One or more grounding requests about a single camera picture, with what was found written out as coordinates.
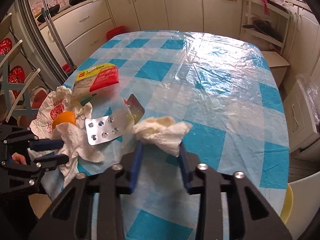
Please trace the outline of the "person's left hand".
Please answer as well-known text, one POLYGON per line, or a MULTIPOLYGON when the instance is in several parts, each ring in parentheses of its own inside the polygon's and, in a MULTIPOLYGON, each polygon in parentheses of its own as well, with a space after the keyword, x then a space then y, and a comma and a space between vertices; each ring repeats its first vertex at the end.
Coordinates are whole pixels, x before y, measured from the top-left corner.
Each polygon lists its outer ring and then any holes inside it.
POLYGON ((26 159, 23 155, 14 153, 12 156, 12 161, 16 164, 27 165, 26 159))

